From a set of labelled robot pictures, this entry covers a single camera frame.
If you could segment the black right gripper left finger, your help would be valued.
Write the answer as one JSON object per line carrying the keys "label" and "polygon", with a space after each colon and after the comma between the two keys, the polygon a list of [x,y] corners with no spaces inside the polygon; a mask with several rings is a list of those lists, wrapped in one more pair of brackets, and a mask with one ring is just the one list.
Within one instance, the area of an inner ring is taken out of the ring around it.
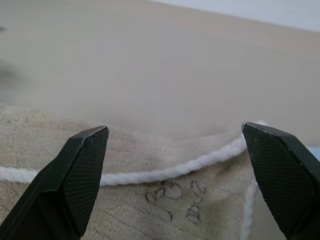
{"label": "black right gripper left finger", "polygon": [[0,225],[0,240],[80,240],[99,191],[108,128],[70,137]]}

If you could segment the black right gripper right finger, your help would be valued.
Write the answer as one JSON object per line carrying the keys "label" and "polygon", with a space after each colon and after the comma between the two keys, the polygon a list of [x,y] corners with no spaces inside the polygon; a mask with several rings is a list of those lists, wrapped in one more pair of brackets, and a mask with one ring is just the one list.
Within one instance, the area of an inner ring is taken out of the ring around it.
{"label": "black right gripper right finger", "polygon": [[320,160],[294,135],[244,122],[255,179],[286,240],[320,240]]}

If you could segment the beige fleece towel white trim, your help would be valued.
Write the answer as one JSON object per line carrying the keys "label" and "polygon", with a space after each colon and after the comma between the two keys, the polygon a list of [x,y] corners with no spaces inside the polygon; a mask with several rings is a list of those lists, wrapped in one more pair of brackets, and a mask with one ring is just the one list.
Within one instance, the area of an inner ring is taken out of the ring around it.
{"label": "beige fleece towel white trim", "polygon": [[[67,139],[96,126],[0,103],[0,224]],[[173,141],[109,127],[83,240],[249,240],[256,191],[240,130]]]}

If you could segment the light blue cloth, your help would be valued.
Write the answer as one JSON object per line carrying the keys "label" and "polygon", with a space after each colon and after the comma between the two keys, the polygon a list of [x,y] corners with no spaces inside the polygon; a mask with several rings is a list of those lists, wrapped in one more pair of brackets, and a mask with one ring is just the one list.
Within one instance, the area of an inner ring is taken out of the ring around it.
{"label": "light blue cloth", "polygon": [[320,162],[320,146],[308,146],[307,149],[316,157]]}

